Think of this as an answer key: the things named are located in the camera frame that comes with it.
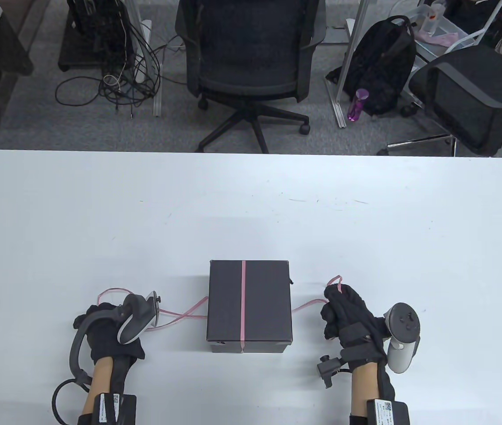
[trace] pink string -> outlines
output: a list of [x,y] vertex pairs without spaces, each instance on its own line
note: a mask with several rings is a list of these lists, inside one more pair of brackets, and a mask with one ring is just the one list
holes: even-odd
[[[338,281],[338,291],[342,291],[342,277],[340,275],[337,275],[336,277],[332,278],[326,286],[332,285],[335,281]],[[245,289],[245,266],[243,266],[242,271],[241,271],[241,289],[242,289],[242,294],[244,294],[244,289]],[[133,292],[129,291],[126,288],[109,288],[101,292],[97,296],[97,305],[101,303],[101,297],[105,294],[111,294],[114,292],[125,292],[126,294],[132,294]],[[153,331],[153,330],[159,330],[162,328],[167,328],[168,326],[172,326],[173,324],[176,324],[180,322],[180,320],[183,320],[185,318],[192,318],[192,319],[207,319],[208,316],[205,315],[200,315],[200,314],[192,314],[194,311],[196,311],[202,304],[204,304],[208,300],[208,296],[204,296],[201,300],[199,300],[196,304],[194,304],[192,307],[190,307],[185,313],[176,313],[173,311],[168,311],[164,309],[160,309],[160,313],[164,314],[169,314],[171,316],[176,316],[173,320],[170,322],[156,326],[155,328],[147,328],[147,331]],[[321,298],[316,298],[314,300],[308,301],[307,303],[304,303],[300,305],[299,307],[296,307],[295,309],[292,310],[292,313],[297,313],[300,310],[314,304],[318,303],[327,303],[327,300],[321,299]],[[245,347],[245,296],[241,296],[241,350]]]
[[[101,297],[103,295],[105,295],[105,294],[111,294],[113,292],[126,292],[127,294],[132,294],[133,293],[133,292],[129,291],[126,288],[109,288],[109,289],[101,292],[101,294],[99,294],[97,296],[97,305],[99,305],[101,303]],[[160,313],[169,314],[170,316],[183,316],[184,318],[197,318],[197,319],[208,318],[208,316],[199,316],[199,315],[196,315],[196,314],[188,314],[188,315],[186,315],[185,313],[184,314],[182,314],[182,313],[176,313],[176,312],[173,312],[173,311],[164,310],[163,308],[160,309]]]
[[203,303],[205,303],[208,300],[208,298],[209,297],[207,295],[204,296],[193,307],[191,307],[188,311],[186,311],[186,313],[178,315],[177,318],[175,318],[174,320],[171,320],[170,322],[168,322],[165,325],[156,326],[155,328],[147,328],[147,331],[160,330],[162,328],[167,328],[168,326],[172,326],[174,323],[177,323],[177,322],[179,322],[180,320],[182,320],[184,318],[190,317],[190,313],[192,313],[193,311],[195,311],[196,309],[198,309],[198,307],[200,307]]
[[342,278],[340,275],[337,275],[336,277],[334,277],[333,279],[331,279],[331,280],[327,283],[327,285],[326,285],[326,286],[331,285],[332,283],[334,283],[334,282],[335,282],[335,281],[337,281],[338,279],[339,279],[339,281],[338,281],[338,291],[339,291],[339,293],[340,293],[340,294],[343,294],[343,292],[342,292],[342,280],[343,280],[343,278]]
[[304,303],[301,306],[296,307],[295,309],[292,310],[292,313],[299,312],[303,308],[306,308],[306,307],[308,307],[310,305],[318,304],[318,303],[324,303],[324,304],[326,304],[327,300],[322,300],[321,298],[316,298],[315,300],[308,301],[307,303]]

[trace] black glove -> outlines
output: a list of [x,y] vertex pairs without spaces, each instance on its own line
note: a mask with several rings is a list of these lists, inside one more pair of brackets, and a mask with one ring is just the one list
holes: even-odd
[[343,350],[342,359],[350,371],[367,363],[377,363],[379,397],[394,401],[395,391],[385,371],[387,356],[383,339],[390,335],[384,318],[374,317],[365,302],[350,286],[329,285],[324,291],[328,303],[322,307],[322,318],[327,322],[324,329],[326,340],[339,338]]
[[367,363],[386,362],[383,349],[383,338],[390,336],[384,318],[376,318],[368,310],[359,294],[348,285],[329,285],[324,291],[328,303],[322,307],[320,314],[327,322],[324,329],[326,340],[339,338],[343,348],[351,348],[362,344],[371,344],[367,358],[348,362],[350,370]]
[[[93,305],[87,309],[85,314],[81,314],[74,320],[73,327],[78,329],[83,320],[89,315],[100,310],[112,310],[113,304],[101,303],[99,306]],[[117,341],[117,332],[119,331],[117,323],[111,319],[96,320],[87,330],[87,343],[91,347],[91,360],[97,363],[97,360],[103,357],[127,356],[130,365],[133,366],[137,359],[144,360],[145,352],[141,346],[140,339],[130,344],[119,344]]]

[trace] chair base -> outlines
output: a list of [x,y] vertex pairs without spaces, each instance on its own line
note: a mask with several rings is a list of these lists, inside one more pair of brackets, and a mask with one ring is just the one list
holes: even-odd
[[[261,147],[261,152],[263,152],[263,154],[269,153],[269,148],[267,147],[265,136],[263,136],[263,131],[261,130],[261,124],[259,124],[258,117],[260,116],[302,121],[303,124],[300,126],[300,134],[306,135],[310,133],[310,119],[307,115],[301,115],[295,112],[273,108],[254,101],[244,101],[241,105],[235,105],[229,101],[217,101],[219,103],[235,107],[235,109],[237,110],[217,129],[212,131],[210,135],[208,135],[200,142],[198,149],[196,149],[196,152],[204,152],[204,148],[206,148],[208,144],[214,142],[229,129],[237,125],[239,122],[245,120],[251,123],[251,126],[253,127],[253,131],[255,131],[255,136],[257,136],[257,141],[259,142],[259,146]],[[206,97],[204,97],[204,95],[202,95],[202,98],[198,102],[198,107],[204,111],[208,109],[208,101]]]
[[441,142],[444,141],[449,143],[451,146],[451,156],[457,156],[458,140],[451,134],[440,134],[437,136],[424,137],[422,139],[407,140],[406,142],[399,143],[389,143],[385,149],[381,149],[377,152],[379,156],[387,156],[389,150],[391,149],[402,149],[407,146],[412,146],[414,144],[429,143],[429,142]]

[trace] qr code label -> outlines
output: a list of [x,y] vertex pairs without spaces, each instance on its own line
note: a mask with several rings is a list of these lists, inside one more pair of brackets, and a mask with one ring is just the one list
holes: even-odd
[[393,404],[388,400],[375,400],[377,425],[394,425]]

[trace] black clip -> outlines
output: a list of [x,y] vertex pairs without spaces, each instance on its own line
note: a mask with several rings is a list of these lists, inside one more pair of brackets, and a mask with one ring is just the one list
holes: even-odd
[[345,362],[340,358],[330,359],[330,356],[320,357],[320,362],[318,363],[318,373],[322,378],[326,388],[330,388],[332,385],[331,377],[338,374],[339,372],[349,372],[348,369],[340,369]]

